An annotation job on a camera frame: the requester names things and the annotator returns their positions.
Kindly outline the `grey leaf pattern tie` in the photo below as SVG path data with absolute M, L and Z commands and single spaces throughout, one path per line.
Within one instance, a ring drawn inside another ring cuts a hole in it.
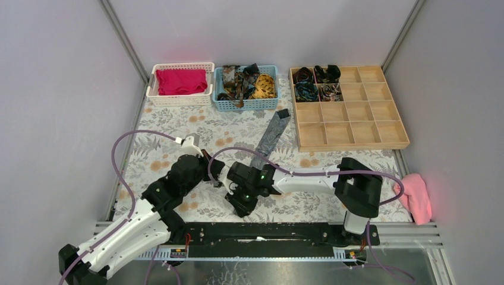
M 253 157 L 249 166 L 261 169 L 266 164 L 262 157 L 269 158 L 289 124 L 290 118 L 288 109 L 275 112 L 255 150 L 259 155 Z

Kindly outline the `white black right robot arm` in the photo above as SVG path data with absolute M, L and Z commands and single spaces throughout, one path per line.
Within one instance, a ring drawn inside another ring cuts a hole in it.
M 281 170 L 266 164 L 261 169 L 235 162 L 219 175 L 228 191 L 226 200 L 239 217 L 250 215 L 258 197 L 291 192 L 333 194 L 346 207 L 341 237 L 355 245 L 370 219 L 378 216 L 383 179 L 357 160 L 344 157 L 339 165 Z

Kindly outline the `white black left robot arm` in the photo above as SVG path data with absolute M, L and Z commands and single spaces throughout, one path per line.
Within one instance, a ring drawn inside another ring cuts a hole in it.
M 106 284 L 123 266 L 147 250 L 188 240 L 186 222 L 175 212 L 200 182 L 221 186 L 229 167 L 202 154 L 181 156 L 165 176 L 151 183 L 129 212 L 78 246 L 58 252 L 60 283 Z

